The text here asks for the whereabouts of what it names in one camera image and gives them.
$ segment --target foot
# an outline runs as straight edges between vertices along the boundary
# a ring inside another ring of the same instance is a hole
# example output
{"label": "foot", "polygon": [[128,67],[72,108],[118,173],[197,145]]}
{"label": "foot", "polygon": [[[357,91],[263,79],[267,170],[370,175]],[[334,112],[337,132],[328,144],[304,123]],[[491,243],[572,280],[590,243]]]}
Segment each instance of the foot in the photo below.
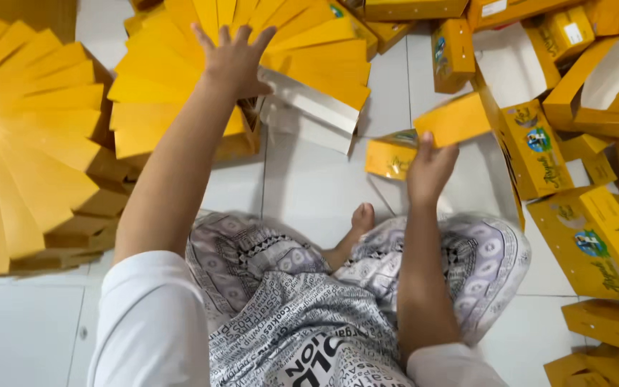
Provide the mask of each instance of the foot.
{"label": "foot", "polygon": [[338,270],[348,259],[353,246],[360,241],[362,235],[374,228],[374,207],[369,203],[361,204],[353,213],[352,228],[335,249],[324,251],[324,258],[332,271]]}

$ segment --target hand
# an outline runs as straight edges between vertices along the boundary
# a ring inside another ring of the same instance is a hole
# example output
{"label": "hand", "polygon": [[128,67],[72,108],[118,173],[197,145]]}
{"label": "hand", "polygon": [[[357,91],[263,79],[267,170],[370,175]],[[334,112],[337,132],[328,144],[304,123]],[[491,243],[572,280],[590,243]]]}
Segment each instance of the hand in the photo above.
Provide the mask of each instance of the hand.
{"label": "hand", "polygon": [[252,33],[249,25],[238,29],[235,40],[230,40],[228,26],[219,30],[219,47],[214,46],[202,27],[192,25],[206,58],[201,81],[211,82],[217,89],[230,87],[236,99],[246,99],[273,93],[271,87],[257,78],[257,68],[264,50],[276,34],[275,27],[262,31],[252,45],[248,39]]}
{"label": "hand", "polygon": [[436,207],[460,154],[457,145],[435,151],[433,141],[431,132],[419,138],[419,151],[407,172],[407,190],[413,208]]}

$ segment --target white sleeve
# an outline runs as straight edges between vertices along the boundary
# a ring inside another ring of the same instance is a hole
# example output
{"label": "white sleeve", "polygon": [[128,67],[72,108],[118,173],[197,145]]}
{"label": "white sleeve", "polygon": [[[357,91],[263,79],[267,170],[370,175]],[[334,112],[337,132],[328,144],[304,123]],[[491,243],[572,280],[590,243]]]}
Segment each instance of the white sleeve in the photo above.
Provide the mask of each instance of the white sleeve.
{"label": "white sleeve", "polygon": [[111,268],[87,385],[209,386],[201,292],[184,259],[169,251],[134,255]]}
{"label": "white sleeve", "polygon": [[419,387],[504,387],[500,376],[464,344],[421,348],[407,361]]}

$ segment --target person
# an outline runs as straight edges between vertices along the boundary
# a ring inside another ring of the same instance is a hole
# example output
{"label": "person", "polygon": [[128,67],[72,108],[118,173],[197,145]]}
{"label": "person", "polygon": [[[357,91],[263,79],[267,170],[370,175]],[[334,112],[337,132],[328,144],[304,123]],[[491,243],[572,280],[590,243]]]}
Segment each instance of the person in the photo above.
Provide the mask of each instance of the person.
{"label": "person", "polygon": [[472,354],[529,265],[514,226],[439,221],[459,150],[420,139],[407,218],[358,207],[330,251],[230,214],[198,217],[217,144],[274,36],[219,46],[195,26],[206,69],[125,208],[102,284],[89,386],[504,386]]}

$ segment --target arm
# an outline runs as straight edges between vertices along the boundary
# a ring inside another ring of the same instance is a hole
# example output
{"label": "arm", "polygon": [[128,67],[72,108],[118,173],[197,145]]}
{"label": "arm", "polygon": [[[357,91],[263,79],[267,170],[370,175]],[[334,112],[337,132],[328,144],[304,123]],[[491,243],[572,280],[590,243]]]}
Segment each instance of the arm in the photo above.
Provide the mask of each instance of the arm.
{"label": "arm", "polygon": [[250,33],[249,27],[241,27],[231,42],[224,26],[216,48],[195,28],[206,68],[140,175],[118,225],[114,264],[146,251],[185,255],[186,239],[236,101],[271,93],[257,80],[257,67],[275,29],[263,31],[248,45]]}
{"label": "arm", "polygon": [[410,212],[398,285],[398,341],[401,362],[417,349],[460,341],[448,286],[443,280],[441,233],[436,204],[451,177],[459,150],[435,153],[425,133],[408,171]]}

